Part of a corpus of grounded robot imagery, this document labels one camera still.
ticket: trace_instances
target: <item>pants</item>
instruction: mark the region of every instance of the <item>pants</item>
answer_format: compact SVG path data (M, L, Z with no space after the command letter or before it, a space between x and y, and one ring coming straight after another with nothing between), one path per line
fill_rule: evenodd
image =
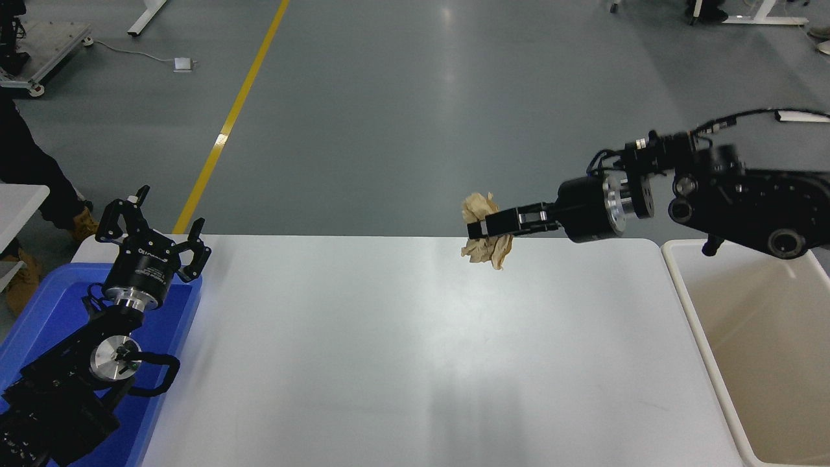
M73 229L72 218L84 210L61 167L37 147L32 132L10 97L0 91L0 180L10 184L44 184L49 196L41 204L43 218L59 229ZM3 250L6 256L12 242Z

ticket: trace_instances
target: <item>white cable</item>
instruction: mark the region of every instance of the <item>white cable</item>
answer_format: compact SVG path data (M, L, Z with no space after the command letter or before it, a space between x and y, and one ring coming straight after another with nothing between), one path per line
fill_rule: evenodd
M144 53L144 52L136 52L136 51L129 51L129 50L117 49L117 48L112 47L111 45L107 44L106 42L101 41L101 40L98 40L98 39L95 39L95 41L96 41L96 42L98 42L100 45L102 45L102 46L104 46L104 47L106 47L106 48L110 49L110 50L111 50L111 51L113 51L113 52L133 53L133 54L135 54L135 55L143 55L143 56L145 56L145 57L150 57L150 58L152 58L152 59L153 59L153 60L155 60L155 61L161 61L161 62L173 61L173 59L172 59L172 58L158 58L158 57L153 57L152 55L150 55L150 54L148 54L148 53Z

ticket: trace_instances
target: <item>silver metal disc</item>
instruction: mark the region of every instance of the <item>silver metal disc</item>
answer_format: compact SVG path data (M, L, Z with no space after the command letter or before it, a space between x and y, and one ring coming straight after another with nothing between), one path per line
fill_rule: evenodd
M118 349L128 343L136 351L141 351L138 342L128 336L112 336L98 345L90 356L90 370L102 381L120 381L134 375L139 369L137 361L118 361Z

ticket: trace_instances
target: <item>wheel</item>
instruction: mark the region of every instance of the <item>wheel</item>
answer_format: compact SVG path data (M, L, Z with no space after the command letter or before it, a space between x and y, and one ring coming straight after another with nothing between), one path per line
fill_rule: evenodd
M40 97L43 96L43 93L46 92L46 88L40 84L34 84L32 87L29 88L29 96L32 97Z

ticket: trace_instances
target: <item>blue tray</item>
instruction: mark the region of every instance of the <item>blue tray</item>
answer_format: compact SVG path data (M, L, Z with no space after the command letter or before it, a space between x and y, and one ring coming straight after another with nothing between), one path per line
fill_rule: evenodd
M0 391L20 378L19 371L27 363L89 321L81 297L90 283L104 282L111 267L72 263L46 277L0 346ZM196 313L201 286L201 278L190 283L173 280L164 306L146 312L144 325L132 333L141 350L178 356ZM136 373L135 385L156 387L163 376L161 366L143 365ZM151 399L126 396L115 409L121 427L73 467L140 465L163 402L164 395ZM0 412L6 409L8 404L0 399Z

